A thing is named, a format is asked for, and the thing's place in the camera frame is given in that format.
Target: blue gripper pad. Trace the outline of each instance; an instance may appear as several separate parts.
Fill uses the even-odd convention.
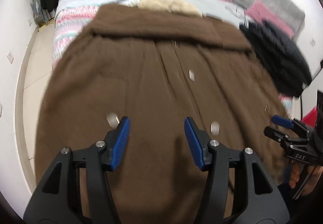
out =
[[[271,118],[271,121],[274,124],[276,124],[278,126],[282,126],[284,128],[287,128],[287,129],[292,129],[294,127],[294,124],[290,119],[286,119],[286,118],[283,118],[283,117],[278,116],[278,115],[274,115]]]
[[[115,170],[120,165],[123,152],[128,141],[129,131],[130,120],[128,117],[123,117],[114,132],[114,140],[112,143],[110,142],[110,148],[112,148],[110,166],[112,170]]]
[[[212,155],[208,151],[207,143],[211,140],[207,133],[199,130],[193,118],[184,121],[185,136],[190,147],[194,164],[201,171],[206,171],[212,162]]]

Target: beige floor tile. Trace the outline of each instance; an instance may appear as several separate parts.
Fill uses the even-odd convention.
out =
[[[35,158],[30,159],[31,168],[33,169],[35,175]]]
[[[52,51],[43,47],[30,54],[24,89],[33,82],[52,71]]]
[[[37,33],[31,52],[44,47],[51,51],[53,47],[54,31],[54,24],[41,27],[39,32]]]
[[[36,129],[39,109],[51,72],[47,73],[24,90],[23,121],[28,157],[35,156]]]

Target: brown garment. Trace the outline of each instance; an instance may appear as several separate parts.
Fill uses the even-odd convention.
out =
[[[108,174],[123,224],[193,223],[207,173],[193,163],[187,116],[207,132],[217,121],[216,139],[252,147],[276,181],[285,166],[279,144],[263,135],[272,115],[285,116],[277,90],[243,34],[220,20],[102,6],[46,90],[37,181],[61,147],[104,138],[111,112],[131,121],[121,166]]]

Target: mattress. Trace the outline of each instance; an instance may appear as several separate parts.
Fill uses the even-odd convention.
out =
[[[53,67],[62,57],[68,45],[91,21],[102,4],[118,3],[136,5],[140,0],[60,0],[55,16]],[[203,15],[216,17],[239,28],[239,24],[252,21],[244,10],[222,0],[183,0],[194,5]]]

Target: black puffer jacket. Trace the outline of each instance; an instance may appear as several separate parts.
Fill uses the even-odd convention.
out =
[[[249,23],[249,28],[241,25],[240,30],[254,47],[257,57],[270,73],[278,91],[299,97],[312,78],[295,43],[268,21],[264,25]]]

